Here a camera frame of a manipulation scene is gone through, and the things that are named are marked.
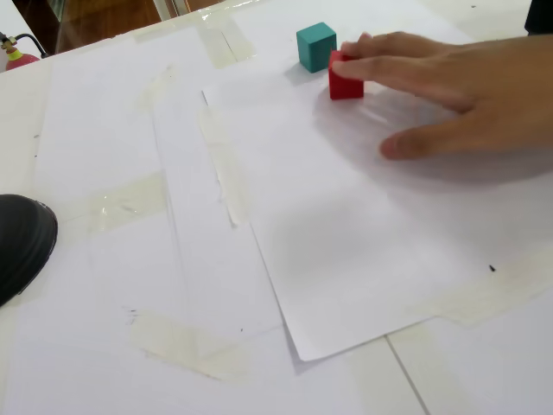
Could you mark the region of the person's bare hand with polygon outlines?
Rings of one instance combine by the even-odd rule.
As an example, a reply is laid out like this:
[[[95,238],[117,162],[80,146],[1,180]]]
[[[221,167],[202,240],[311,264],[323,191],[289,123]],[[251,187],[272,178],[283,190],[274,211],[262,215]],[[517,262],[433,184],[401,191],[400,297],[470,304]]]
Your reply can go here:
[[[396,32],[340,47],[334,73],[376,82],[457,112],[441,124],[401,131],[380,145],[391,160],[552,144],[552,37],[464,45]]]

